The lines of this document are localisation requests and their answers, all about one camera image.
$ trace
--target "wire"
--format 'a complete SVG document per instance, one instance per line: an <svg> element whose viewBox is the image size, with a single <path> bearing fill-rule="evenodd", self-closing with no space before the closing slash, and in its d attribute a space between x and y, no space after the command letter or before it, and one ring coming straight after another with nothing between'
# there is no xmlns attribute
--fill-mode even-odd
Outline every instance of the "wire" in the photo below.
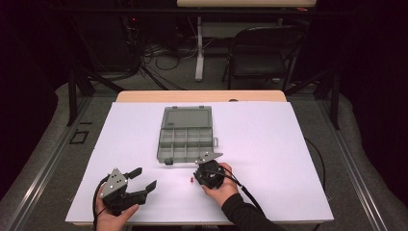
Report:
<svg viewBox="0 0 408 231"><path fill-rule="evenodd" d="M198 51L198 36L197 36L197 33L195 32L194 27L193 27L193 26L192 26L192 24L191 24L191 20L190 20L190 18L189 18L189 17L187 17L187 19L189 20L191 30L192 30L192 32L194 33L194 38L195 38L195 49L194 49L194 53L192 53L190 56L185 57L185 58L183 58L183 59L188 59L188 58L194 57L194 56L195 56L195 53L197 53L197 51Z"/></svg>
<svg viewBox="0 0 408 231"><path fill-rule="evenodd" d="M159 57L161 57L161 56L158 56L158 57L156 57L156 60L155 60L155 65L156 65L157 68L159 68L160 70L172 70L172 69L174 69L175 67L177 67L177 65L180 63L180 57L179 57L177 54L173 54L173 53L169 53L169 54L172 54L172 55L175 56L176 61L177 61L176 64L175 64L175 66L172 66L172 67L170 67L170 68L159 67L158 60L159 60Z"/></svg>
<svg viewBox="0 0 408 231"><path fill-rule="evenodd" d="M93 194L93 201L92 201L92 213L93 213L93 230L96 230L96 226L98 224L98 216L99 214L96 214L96 196L98 195L99 189L101 186L108 181L110 175L107 175L105 178L103 178L98 186L96 187L95 193Z"/></svg>
<svg viewBox="0 0 408 231"><path fill-rule="evenodd" d="M168 88L165 85L163 85L159 81L159 79L164 80L166 83L168 83L169 85L171 85L173 88L175 88L177 90L185 90L184 88L181 88L180 86L178 86L178 85L174 84L173 82L167 80L162 75L160 75L156 70L154 70L152 67L148 66L147 63L144 61L144 59L141 59L140 69L144 72L144 74L147 74L156 83L156 85L158 85L162 90L168 90Z"/></svg>
<svg viewBox="0 0 408 231"><path fill-rule="evenodd" d="M99 217L99 215L101 215L105 210L106 210L106 207L103 208L103 210L101 210L101 212L99 212L96 216Z"/></svg>
<svg viewBox="0 0 408 231"><path fill-rule="evenodd" d="M324 191L324 193L326 193L326 167L325 167L325 165L324 165L324 161L323 161L323 156L321 155L321 153L320 153L320 151L319 151L319 149L315 146L315 144L314 143L312 143L309 139L307 139L306 137L303 137L304 138L304 140L306 141L306 142L308 142L309 144L311 144L314 148L315 148L315 150L318 152L318 155L319 155L319 158L320 158L320 162L321 162L321 168L323 169L323 175L322 175L322 179L321 179L321 181L322 181L322 183L321 183L321 186L323 187L323 191ZM313 229L313 231L316 231L316 230L318 230L320 228L320 224L317 224L316 226L315 226L315 228Z"/></svg>
<svg viewBox="0 0 408 231"><path fill-rule="evenodd" d="M238 186L241 187L241 190L246 194L246 196L248 196L248 198L252 201L252 203L259 210L259 212L261 212L262 215L265 215L265 213L262 210L261 206L259 205L258 201L256 201L255 197L249 192L249 190L238 181L237 177L235 177L235 175L230 170L228 170L228 169L225 169L225 170L228 171L231 174L232 177L225 174L225 173L221 173L221 172L217 172L217 171L205 170L204 172L209 172L209 173L212 173L212 174L218 174L218 175L224 176L224 177L232 180L234 183L236 183Z"/></svg>

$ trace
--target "human hand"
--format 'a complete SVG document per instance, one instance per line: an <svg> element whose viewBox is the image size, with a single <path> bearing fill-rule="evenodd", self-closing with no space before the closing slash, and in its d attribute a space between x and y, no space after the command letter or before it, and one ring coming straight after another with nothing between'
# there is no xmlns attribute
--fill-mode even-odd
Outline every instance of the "human hand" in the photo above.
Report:
<svg viewBox="0 0 408 231"><path fill-rule="evenodd" d="M96 196L95 209L98 215L98 221L96 224L97 231L121 231L126 221L138 210L139 205L133 205L125 210L120 216L116 217L112 215L111 211L106 209L103 204L103 200L99 197L102 193L102 186L99 189L98 196Z"/></svg>
<svg viewBox="0 0 408 231"><path fill-rule="evenodd" d="M225 170L226 175L231 176L232 168L230 166L228 166L225 163L219 163L219 165L226 169ZM238 193L237 184L227 177L224 178L224 182L218 189L211 190L205 185L202 185L201 187L203 188L205 194L212 197L217 202L219 207L222 207L224 202L231 195Z"/></svg>

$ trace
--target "dark background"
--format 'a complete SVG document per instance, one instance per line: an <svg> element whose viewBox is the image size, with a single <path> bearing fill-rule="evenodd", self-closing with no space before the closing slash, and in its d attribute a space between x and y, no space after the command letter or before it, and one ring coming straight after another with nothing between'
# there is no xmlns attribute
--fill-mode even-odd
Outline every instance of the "dark background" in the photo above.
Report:
<svg viewBox="0 0 408 231"><path fill-rule="evenodd" d="M140 6L150 7L152 5L148 4L153 3L175 6L174 2L165 2L169 5L152 0L140 2ZM71 6L79 3L89 6L96 2L63 2ZM350 20L310 21L310 32L294 79L307 79L328 67L344 49L344 39L357 37L356 46L348 46L351 49L344 62L341 93L354 107L363 146L371 163L391 191L408 204L408 115L405 110L408 105L405 59L408 57L408 20L402 4L397 1L387 1L378 12L371 11L373 3L379 2L319 1L319 10L351 10L362 5L366 10L363 12L372 13L366 18L370 23L359 28L357 35ZM70 21L59 17L50 19L35 2L9 0L2 1L0 6L0 171L3 179L0 197L3 197L55 112L58 98L54 91L67 82L71 70L66 51L75 61L99 71L127 71L132 67L135 54L123 43L126 35L117 17L79 17L76 20L84 23L78 33ZM164 19L170 26L163 27ZM150 27L145 25L150 29L146 30L149 36L168 38L160 40L168 47L176 45L180 18L156 17L144 21L151 23ZM87 46L92 42L88 41L113 45L91 54Z"/></svg>

